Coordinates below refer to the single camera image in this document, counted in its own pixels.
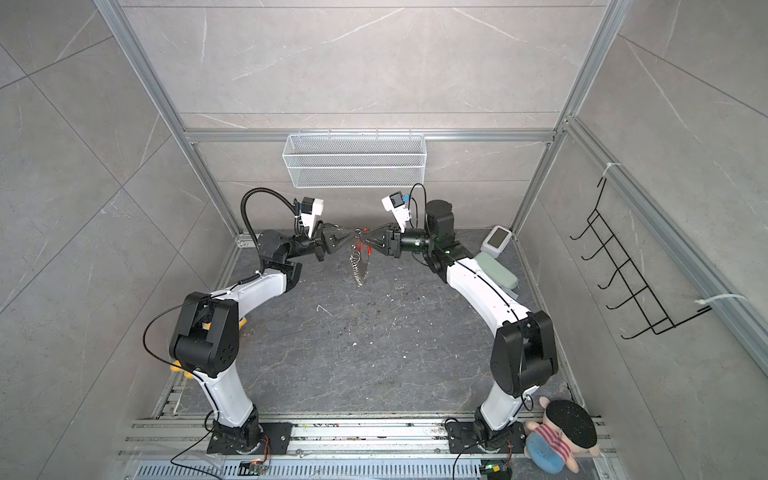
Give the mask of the grey key organizer red handle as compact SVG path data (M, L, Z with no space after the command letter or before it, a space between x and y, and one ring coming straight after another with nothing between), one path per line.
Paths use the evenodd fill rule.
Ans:
M349 262L352 269L352 275L359 287L362 287L367 278L368 264L372 248L363 240L364 231L356 229L352 242L352 250Z

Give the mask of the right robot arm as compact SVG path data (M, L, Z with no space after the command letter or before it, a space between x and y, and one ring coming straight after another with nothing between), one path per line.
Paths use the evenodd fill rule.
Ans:
M408 228L409 200L396 192L382 199L393 223L362 234L369 248L398 258L419 253L430 270L459 292L494 334L490 370L494 384L474 414L472 447L497 451L522 438L517 421L527 400L559 370L554 328L543 311L532 312L508 295L457 239L452 204L426 204L425 227Z

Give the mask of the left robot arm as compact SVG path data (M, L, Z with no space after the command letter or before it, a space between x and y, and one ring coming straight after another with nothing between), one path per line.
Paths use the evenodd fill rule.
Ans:
M212 406L212 435L240 453L262 443L258 411L246 394L236 368L240 329L246 315L298 283L297 257L313 254L320 261L354 239L356 231L320 222L313 235L284 235L265 230L253 237L259 255L256 272L211 293L185 298L169 342L170 368L201 386Z

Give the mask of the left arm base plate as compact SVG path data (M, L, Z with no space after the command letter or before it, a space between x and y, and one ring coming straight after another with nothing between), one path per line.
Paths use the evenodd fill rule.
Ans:
M263 455L269 447L272 455L288 451L293 429L292 423L251 423L242 427L228 427L216 423L207 454Z

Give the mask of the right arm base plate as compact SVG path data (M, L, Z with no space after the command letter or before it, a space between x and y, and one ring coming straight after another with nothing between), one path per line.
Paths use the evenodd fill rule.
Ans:
M491 432L479 421L460 422L448 418L443 422L443 428L452 454L522 454L525 446L524 425L520 422Z

